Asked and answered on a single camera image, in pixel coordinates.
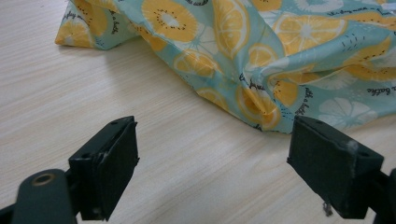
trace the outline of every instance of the wood grain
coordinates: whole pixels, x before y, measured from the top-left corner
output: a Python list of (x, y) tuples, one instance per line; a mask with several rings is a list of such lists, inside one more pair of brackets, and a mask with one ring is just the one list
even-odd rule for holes
[[(53, 43), (67, 2), (0, 2), (0, 207), (35, 172), (134, 115), (141, 161), (109, 223), (372, 223), (325, 217), (286, 164), (290, 136), (260, 133), (200, 98), (140, 38), (109, 50)], [(346, 131), (396, 166), (395, 116)]]

